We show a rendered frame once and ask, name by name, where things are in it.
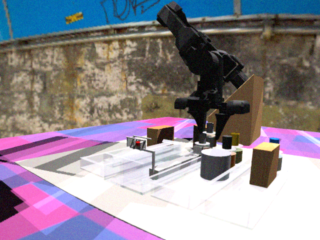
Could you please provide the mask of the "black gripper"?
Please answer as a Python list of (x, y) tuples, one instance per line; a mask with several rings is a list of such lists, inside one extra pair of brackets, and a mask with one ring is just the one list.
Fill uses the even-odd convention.
[[(210, 88), (210, 84), (216, 84), (218, 93), (220, 95), (220, 103), (217, 106), (211, 106), (210, 108), (219, 109), (219, 113), (215, 113), (215, 140), (219, 139), (230, 116), (234, 114), (250, 113), (250, 103), (247, 100), (231, 100), (228, 102), (224, 101), (223, 86), (225, 86), (225, 81), (223, 81), (223, 77), (201, 76), (200, 81), (197, 81), (197, 84), (203, 84), (203, 88)], [(174, 108), (181, 110), (188, 108), (187, 113), (191, 114), (194, 117), (198, 126), (199, 133), (203, 133), (206, 131), (207, 112), (190, 111), (187, 97), (177, 98), (174, 102)]]

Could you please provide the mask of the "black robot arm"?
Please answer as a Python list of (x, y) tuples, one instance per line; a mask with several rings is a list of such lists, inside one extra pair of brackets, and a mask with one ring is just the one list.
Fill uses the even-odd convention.
[[(188, 23), (182, 9), (172, 1), (162, 7), (156, 20), (175, 36), (175, 46), (185, 65), (195, 75), (223, 77), (225, 82), (230, 81), (236, 89), (240, 88), (249, 79), (242, 71), (245, 65), (235, 55), (216, 49), (204, 32), (197, 31)], [(187, 99), (190, 111), (203, 113), (208, 112), (212, 106), (216, 107), (221, 101), (214, 83), (210, 84), (210, 88), (204, 88), (202, 83), (198, 83), (197, 90)]]

